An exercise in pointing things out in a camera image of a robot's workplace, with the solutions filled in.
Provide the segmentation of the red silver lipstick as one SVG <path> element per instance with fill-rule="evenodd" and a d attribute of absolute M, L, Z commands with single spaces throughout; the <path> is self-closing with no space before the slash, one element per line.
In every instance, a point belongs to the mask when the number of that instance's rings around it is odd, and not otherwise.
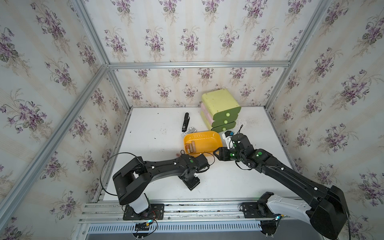
<path fill-rule="evenodd" d="M 190 145 L 185 144 L 185 149 L 186 149 L 186 152 L 189 154 L 190 153 Z"/>

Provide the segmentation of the beige matte lipstick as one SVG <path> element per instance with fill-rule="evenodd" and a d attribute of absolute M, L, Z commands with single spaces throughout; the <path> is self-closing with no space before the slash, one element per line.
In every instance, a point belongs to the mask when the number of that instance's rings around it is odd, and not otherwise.
<path fill-rule="evenodd" d="M 193 152 L 196 152 L 196 143 L 195 143 L 195 141 L 192 141 L 191 145 L 192 145 Z"/>

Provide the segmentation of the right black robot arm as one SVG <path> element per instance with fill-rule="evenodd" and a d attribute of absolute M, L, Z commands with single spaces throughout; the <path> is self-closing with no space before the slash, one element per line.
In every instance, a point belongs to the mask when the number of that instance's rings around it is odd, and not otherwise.
<path fill-rule="evenodd" d="M 249 171 L 255 170 L 278 181 L 294 192 L 299 200 L 265 192 L 255 203 L 241 204 L 245 218 L 274 218 L 287 216 L 311 225 L 323 237 L 336 240 L 345 224 L 349 210 L 344 192 L 336 186 L 318 184 L 280 162 L 264 149 L 254 149 L 248 137 L 235 134 L 230 146 L 213 152 L 220 161 L 243 163 Z"/>

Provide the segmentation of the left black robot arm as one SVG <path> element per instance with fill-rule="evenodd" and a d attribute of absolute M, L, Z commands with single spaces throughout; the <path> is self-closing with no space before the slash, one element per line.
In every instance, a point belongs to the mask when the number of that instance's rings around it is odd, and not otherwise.
<path fill-rule="evenodd" d="M 193 190 L 200 184 L 196 174 L 204 173 L 210 168 L 204 155 L 193 157 L 182 154 L 179 157 L 160 162 L 144 161 L 142 157 L 134 158 L 113 175 L 119 204 L 129 205 L 136 201 L 153 181 L 177 176 Z"/>

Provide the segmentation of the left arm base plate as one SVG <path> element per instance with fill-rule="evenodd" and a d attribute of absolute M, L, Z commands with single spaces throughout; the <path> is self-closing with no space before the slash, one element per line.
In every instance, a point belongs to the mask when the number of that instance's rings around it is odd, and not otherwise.
<path fill-rule="evenodd" d="M 126 205 L 124 208 L 124 221 L 133 221 L 133 220 L 162 220 L 164 218 L 164 204 L 150 204 L 150 207 L 143 212 L 137 214 L 132 207 Z"/>

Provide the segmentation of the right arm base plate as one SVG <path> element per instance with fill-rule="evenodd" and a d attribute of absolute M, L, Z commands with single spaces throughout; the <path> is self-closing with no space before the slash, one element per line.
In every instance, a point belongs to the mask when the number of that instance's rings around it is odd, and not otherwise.
<path fill-rule="evenodd" d="M 274 193 L 265 192 L 256 202 L 241 203 L 239 210 L 244 214 L 246 219 L 268 219 L 280 220 L 282 215 L 275 214 L 267 206 L 268 200 Z"/>

